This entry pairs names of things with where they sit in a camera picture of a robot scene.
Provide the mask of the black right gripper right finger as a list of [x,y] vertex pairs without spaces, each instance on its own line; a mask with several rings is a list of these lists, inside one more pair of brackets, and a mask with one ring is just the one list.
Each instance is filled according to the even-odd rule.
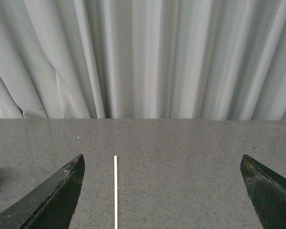
[[262,227],[286,229],[286,178],[249,155],[243,155],[240,171]]

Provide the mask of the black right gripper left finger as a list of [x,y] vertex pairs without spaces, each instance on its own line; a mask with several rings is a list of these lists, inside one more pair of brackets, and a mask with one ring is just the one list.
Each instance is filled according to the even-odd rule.
[[0,213],[0,229],[67,229],[81,194],[82,154]]

